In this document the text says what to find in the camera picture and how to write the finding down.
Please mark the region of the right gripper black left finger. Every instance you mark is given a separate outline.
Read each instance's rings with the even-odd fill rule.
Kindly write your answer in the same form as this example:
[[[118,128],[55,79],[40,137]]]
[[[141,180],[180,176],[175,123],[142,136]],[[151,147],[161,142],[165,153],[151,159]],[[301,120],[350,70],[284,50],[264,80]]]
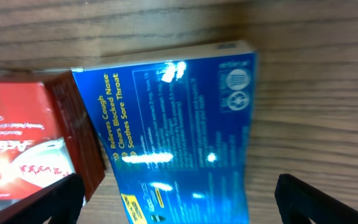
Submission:
[[[76,224],[84,197],[83,179],[79,174],[70,174],[0,210],[0,223]]]

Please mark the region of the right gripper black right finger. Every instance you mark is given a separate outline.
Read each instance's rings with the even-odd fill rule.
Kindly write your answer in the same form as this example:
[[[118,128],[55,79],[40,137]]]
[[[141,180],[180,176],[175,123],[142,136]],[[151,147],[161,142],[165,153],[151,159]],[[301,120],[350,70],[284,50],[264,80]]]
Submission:
[[[358,211],[290,174],[281,174],[275,188],[284,224],[358,223]]]

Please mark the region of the red caplets box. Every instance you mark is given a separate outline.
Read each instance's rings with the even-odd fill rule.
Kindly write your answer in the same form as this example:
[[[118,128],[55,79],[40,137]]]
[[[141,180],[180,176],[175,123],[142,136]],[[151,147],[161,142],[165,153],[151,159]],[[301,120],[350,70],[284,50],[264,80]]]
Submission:
[[[70,72],[0,76],[0,201],[76,173],[90,199],[104,179],[98,138]]]

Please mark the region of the blue lozenge box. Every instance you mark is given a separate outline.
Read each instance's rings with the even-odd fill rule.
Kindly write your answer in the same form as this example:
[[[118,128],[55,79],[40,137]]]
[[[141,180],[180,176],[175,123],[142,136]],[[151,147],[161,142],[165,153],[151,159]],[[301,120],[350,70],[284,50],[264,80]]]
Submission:
[[[249,222],[257,61],[237,40],[73,69],[130,223]]]

